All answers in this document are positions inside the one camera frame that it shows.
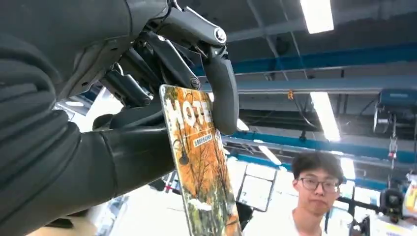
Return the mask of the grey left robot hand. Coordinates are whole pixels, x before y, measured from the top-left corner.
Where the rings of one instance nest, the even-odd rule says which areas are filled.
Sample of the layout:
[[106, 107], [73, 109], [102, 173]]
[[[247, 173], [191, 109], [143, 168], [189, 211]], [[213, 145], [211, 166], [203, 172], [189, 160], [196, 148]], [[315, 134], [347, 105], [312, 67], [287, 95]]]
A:
[[81, 132], [62, 98], [81, 92], [140, 42], [164, 38], [201, 55], [214, 122], [232, 134], [238, 98], [222, 28], [175, 0], [0, 3], [0, 217], [77, 212], [173, 169], [166, 129]]

